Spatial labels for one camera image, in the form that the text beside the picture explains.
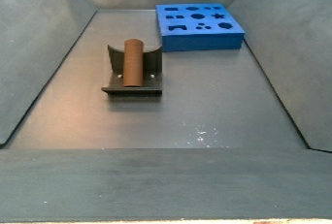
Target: brown cylinder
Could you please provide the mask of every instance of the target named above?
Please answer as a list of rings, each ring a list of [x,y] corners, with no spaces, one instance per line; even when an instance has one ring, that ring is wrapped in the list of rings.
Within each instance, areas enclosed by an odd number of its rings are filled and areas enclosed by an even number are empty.
[[[124,42],[123,61],[123,86],[143,86],[143,42],[140,40],[127,40]]]

